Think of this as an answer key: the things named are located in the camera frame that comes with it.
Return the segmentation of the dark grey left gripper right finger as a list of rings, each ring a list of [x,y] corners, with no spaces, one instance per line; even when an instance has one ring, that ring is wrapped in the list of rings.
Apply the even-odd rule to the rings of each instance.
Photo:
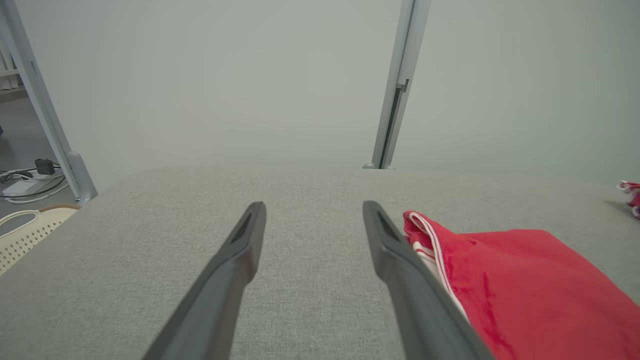
[[[362,204],[375,273],[386,284],[408,360],[491,360],[493,354],[377,202]]]

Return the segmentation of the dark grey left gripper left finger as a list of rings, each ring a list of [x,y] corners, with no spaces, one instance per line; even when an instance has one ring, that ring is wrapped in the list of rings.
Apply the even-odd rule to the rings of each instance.
[[[243,291],[258,273],[266,205],[250,203],[144,355],[146,360],[228,360]]]

